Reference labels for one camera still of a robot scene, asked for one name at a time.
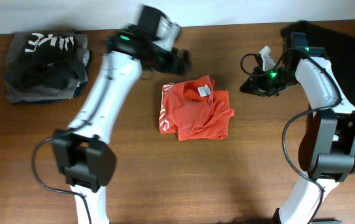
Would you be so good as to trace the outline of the red t-shirt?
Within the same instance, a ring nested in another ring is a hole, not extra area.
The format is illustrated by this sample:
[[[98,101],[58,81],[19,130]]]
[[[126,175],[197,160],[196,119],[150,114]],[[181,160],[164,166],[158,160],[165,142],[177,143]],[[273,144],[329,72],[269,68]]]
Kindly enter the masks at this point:
[[[180,141],[228,137],[229,121],[234,116],[229,92],[215,90],[209,76],[165,84],[161,94],[160,133],[175,133]]]

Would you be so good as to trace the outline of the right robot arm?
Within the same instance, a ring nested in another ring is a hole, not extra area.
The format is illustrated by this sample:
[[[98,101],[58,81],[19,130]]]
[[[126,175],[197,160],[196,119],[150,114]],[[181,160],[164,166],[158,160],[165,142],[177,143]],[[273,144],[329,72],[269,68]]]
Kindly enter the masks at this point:
[[[315,223],[326,196],[355,174],[355,106],[335,78],[325,48],[310,46],[302,32],[286,37],[283,48],[278,61],[270,56],[269,46],[254,53],[257,66],[247,73],[240,91],[271,97],[295,85],[303,88],[309,107],[293,116],[282,131],[283,154],[299,178],[272,221]],[[286,137],[289,127],[302,116],[307,117],[307,130],[298,149],[299,165],[295,166]]]

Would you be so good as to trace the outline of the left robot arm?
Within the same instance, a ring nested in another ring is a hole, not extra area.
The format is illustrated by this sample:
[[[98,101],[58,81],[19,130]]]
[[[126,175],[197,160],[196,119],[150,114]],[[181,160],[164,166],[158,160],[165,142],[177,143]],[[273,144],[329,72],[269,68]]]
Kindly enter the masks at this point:
[[[118,114],[144,70],[182,75],[189,53],[173,45],[180,27],[166,31],[124,29],[110,37],[98,77],[66,130],[58,129],[52,149],[59,173],[75,198],[78,223],[109,223],[106,187],[116,169],[109,147]]]

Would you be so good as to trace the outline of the black t-shirt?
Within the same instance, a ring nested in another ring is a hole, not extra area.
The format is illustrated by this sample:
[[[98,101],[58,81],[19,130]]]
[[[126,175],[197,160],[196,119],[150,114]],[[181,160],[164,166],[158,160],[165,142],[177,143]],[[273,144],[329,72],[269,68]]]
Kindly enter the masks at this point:
[[[284,27],[281,36],[288,37],[292,32],[305,33],[309,46],[326,49],[336,80],[347,99],[355,106],[355,37],[307,21]]]

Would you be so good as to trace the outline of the black shirt with white letters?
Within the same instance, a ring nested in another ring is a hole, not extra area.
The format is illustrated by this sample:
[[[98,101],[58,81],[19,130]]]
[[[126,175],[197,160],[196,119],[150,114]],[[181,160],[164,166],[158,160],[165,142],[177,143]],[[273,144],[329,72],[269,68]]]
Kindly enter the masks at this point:
[[[64,90],[86,81],[86,37],[71,32],[31,32],[14,36],[4,80],[18,90],[46,86]]]

